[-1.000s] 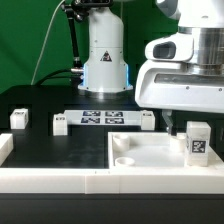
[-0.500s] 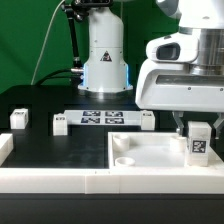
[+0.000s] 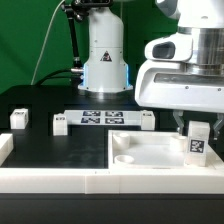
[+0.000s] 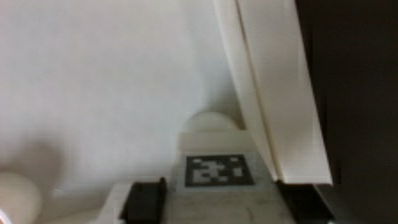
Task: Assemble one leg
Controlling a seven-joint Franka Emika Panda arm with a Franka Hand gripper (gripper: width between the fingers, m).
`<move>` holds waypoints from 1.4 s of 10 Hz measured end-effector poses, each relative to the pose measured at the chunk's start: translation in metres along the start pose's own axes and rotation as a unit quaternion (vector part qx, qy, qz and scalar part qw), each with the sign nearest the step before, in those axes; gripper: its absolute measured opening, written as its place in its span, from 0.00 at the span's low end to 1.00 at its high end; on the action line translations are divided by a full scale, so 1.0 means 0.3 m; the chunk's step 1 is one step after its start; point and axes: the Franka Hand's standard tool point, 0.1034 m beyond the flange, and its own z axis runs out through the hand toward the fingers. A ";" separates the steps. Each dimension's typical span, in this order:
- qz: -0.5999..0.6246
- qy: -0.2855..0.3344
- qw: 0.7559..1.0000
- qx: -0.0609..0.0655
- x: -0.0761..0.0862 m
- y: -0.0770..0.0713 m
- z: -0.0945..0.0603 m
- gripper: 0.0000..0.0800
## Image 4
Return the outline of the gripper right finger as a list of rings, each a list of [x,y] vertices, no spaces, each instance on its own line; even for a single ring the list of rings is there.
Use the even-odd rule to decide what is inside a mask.
[[[335,214],[312,184],[276,182],[297,224],[331,224]]]

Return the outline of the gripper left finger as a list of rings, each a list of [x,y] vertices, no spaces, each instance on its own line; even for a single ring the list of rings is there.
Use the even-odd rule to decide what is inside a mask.
[[[123,224],[161,224],[168,198],[168,181],[136,182],[120,218]]]

